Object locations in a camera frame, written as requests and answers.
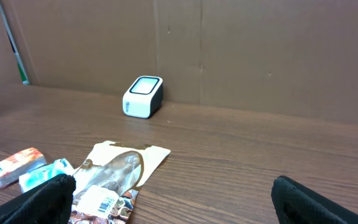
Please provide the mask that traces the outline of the teal tissue pack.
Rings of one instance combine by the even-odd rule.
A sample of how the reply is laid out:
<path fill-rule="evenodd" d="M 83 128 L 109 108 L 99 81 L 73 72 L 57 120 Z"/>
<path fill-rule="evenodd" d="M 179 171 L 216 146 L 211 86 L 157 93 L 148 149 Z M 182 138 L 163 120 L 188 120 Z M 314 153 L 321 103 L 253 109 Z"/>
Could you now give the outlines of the teal tissue pack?
<path fill-rule="evenodd" d="M 57 159 L 52 164 L 39 167 L 19 177 L 19 185 L 22 193 L 37 187 L 59 174 L 72 175 L 74 168 L 65 159 Z"/>

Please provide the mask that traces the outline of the orange tissue pack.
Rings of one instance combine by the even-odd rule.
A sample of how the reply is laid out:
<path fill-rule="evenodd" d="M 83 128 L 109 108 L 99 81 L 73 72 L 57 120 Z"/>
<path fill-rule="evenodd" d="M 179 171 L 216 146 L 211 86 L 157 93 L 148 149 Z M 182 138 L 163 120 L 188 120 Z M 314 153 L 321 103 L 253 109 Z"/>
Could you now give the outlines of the orange tissue pack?
<path fill-rule="evenodd" d="M 47 163 L 45 156 L 34 147 L 19 151 L 0 161 L 0 189 L 19 180 L 19 177 Z"/>

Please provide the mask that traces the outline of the white barcode scanner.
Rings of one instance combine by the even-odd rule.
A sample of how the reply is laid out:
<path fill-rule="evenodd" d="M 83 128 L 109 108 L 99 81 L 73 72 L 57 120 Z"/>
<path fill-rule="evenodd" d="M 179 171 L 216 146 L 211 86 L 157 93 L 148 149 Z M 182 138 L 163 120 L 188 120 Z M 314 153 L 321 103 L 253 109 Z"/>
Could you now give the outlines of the white barcode scanner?
<path fill-rule="evenodd" d="M 126 116 L 148 119 L 162 105 L 163 79 L 140 76 L 122 97 L 122 110 Z"/>

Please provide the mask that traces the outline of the beige dried food pouch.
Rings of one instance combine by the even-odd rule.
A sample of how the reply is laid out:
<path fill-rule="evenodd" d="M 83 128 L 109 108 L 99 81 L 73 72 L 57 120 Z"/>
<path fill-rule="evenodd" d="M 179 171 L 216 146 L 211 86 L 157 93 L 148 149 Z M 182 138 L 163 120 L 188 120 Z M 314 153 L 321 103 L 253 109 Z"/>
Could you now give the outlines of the beige dried food pouch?
<path fill-rule="evenodd" d="M 73 173 L 70 224 L 126 224 L 140 189 L 171 150 L 105 141 Z"/>

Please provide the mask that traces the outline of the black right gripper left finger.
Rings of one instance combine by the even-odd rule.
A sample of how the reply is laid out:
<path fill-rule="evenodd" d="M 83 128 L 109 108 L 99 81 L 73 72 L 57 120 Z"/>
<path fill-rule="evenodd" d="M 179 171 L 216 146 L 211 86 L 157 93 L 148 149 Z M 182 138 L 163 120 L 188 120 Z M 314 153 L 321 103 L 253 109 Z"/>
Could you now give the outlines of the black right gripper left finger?
<path fill-rule="evenodd" d="M 0 224 L 66 224 L 76 180 L 59 174 L 0 206 Z"/>

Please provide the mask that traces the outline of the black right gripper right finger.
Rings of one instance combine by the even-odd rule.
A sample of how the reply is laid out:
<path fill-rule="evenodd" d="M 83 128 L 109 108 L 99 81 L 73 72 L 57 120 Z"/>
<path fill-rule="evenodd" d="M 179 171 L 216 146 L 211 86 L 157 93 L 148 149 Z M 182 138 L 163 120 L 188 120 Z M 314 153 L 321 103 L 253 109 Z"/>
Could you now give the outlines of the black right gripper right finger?
<path fill-rule="evenodd" d="M 358 214 L 281 175 L 271 198 L 280 224 L 358 224 Z"/>

